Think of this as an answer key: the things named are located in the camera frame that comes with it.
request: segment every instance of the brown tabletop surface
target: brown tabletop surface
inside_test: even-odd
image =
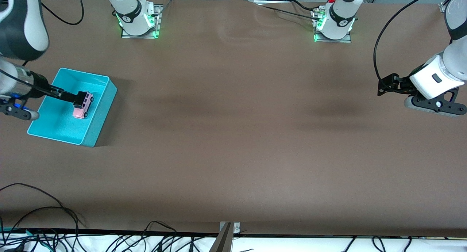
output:
[[[43,2],[80,17],[77,0]],[[467,234],[467,117],[377,97],[373,47],[400,5],[364,4],[352,43],[337,44],[314,42],[307,19],[242,0],[175,0],[159,39],[121,39],[108,0],[84,3],[78,26],[44,11],[50,48],[27,67],[50,81],[61,67],[110,76],[118,93],[97,146],[32,137],[29,122],[0,116],[1,186],[41,187],[90,229]],[[406,76],[448,43],[436,5],[411,7],[383,35],[380,72]],[[45,205],[24,187],[0,194],[6,225]],[[21,226],[73,223],[49,211]]]

